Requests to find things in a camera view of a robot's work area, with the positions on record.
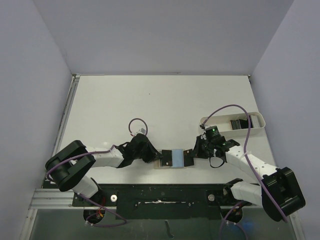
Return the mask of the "beige card holder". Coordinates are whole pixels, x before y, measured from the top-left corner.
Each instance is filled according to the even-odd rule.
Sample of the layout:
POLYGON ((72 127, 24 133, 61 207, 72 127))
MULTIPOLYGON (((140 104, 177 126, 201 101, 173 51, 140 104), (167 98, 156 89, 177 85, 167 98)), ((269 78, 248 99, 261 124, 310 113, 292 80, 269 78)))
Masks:
POLYGON ((184 161, 183 161, 183 151, 184 149, 167 149, 172 150, 172 166, 171 167, 161 167, 160 159, 156 160, 154 162, 154 168, 155 169, 182 169, 187 168, 184 167, 184 161))

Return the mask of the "black credit card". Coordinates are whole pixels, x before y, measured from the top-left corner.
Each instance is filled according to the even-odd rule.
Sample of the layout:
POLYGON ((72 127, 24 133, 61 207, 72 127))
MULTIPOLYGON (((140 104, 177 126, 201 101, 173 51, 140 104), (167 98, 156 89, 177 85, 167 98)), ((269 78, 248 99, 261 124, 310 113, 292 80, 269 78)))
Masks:
POLYGON ((191 167, 195 164, 193 150, 188 149, 183 151, 183 166, 191 167))
POLYGON ((160 159, 160 166, 161 167, 172 167, 173 160, 172 160, 172 150, 163 149, 161 151, 162 158, 160 159))

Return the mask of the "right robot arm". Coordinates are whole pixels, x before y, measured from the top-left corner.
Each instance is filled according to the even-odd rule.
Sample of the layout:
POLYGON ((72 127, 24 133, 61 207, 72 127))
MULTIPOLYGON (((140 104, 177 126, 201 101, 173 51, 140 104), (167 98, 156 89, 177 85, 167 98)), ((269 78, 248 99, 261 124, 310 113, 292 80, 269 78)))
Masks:
POLYGON ((223 187, 223 200, 230 205, 245 201, 261 206, 276 222, 285 220, 306 205, 295 173, 288 167, 279 168, 268 164, 247 151, 245 145, 226 140, 217 126, 200 125, 203 134, 196 137, 192 155, 198 159, 219 158, 248 176, 258 184, 236 178, 223 187))

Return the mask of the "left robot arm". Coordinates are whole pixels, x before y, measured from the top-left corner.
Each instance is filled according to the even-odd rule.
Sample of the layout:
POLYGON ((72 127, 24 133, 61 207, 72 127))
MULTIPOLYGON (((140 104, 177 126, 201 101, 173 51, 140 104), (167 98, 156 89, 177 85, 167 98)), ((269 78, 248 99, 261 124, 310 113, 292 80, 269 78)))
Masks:
POLYGON ((129 142, 108 148, 88 147, 80 140, 74 140, 46 162, 46 178, 54 182, 61 192, 66 192, 84 180, 91 168, 119 169, 131 165, 134 160, 150 163, 162 157, 162 153, 142 133, 129 142))

